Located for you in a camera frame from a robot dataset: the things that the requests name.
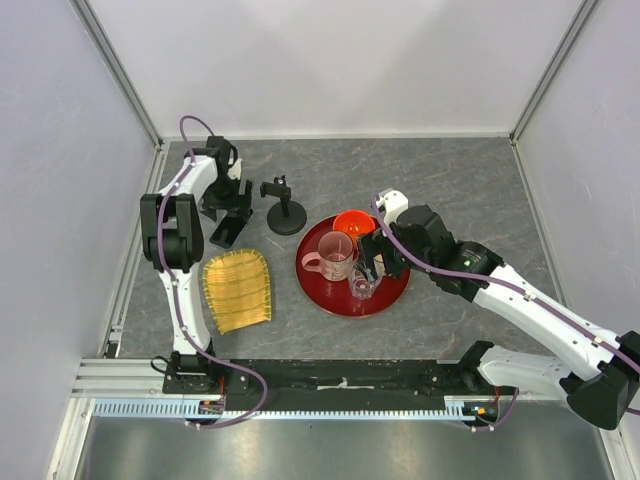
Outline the black smartphone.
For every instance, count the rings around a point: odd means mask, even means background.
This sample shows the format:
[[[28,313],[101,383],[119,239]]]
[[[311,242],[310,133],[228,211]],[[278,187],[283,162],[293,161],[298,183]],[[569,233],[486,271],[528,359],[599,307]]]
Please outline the black smartphone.
[[[216,228],[209,237],[209,242],[219,248],[229,250],[233,247],[238,236],[244,230],[251,217],[251,212],[228,211],[224,218],[216,224]]]

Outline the black phone stand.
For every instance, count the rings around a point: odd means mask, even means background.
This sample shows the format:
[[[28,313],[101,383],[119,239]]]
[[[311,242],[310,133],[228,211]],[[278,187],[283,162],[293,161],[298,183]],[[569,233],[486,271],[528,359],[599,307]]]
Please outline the black phone stand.
[[[279,199],[267,213],[267,224],[271,231],[281,236],[291,236],[303,229],[307,221],[306,210],[292,199],[292,190],[284,175],[275,177],[272,182],[262,182],[260,195]]]

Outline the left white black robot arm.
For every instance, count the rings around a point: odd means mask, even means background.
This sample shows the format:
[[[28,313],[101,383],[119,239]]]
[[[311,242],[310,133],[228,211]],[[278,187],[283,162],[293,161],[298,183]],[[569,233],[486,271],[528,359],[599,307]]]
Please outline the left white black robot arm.
[[[163,283],[173,326],[172,352],[161,371],[165,394],[212,394],[220,385],[200,299],[200,217],[216,224],[212,244],[233,246],[253,214],[253,182],[241,179],[241,163],[229,140],[212,135],[203,148],[185,154],[169,184],[140,199],[143,254]]]

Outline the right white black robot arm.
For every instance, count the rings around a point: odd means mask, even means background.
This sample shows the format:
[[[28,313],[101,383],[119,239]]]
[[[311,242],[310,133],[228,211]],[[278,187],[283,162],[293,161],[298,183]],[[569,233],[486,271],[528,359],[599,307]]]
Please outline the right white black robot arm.
[[[631,403],[639,392],[638,332],[617,334],[581,317],[487,247],[455,239],[429,206],[411,206],[397,190],[374,195],[371,207],[378,227],[358,237],[356,261],[368,281],[377,277],[377,257],[391,277],[421,272],[442,291],[499,315],[550,352],[524,354],[477,341],[459,362],[465,391],[477,394],[491,385],[545,395],[605,430],[637,412]]]

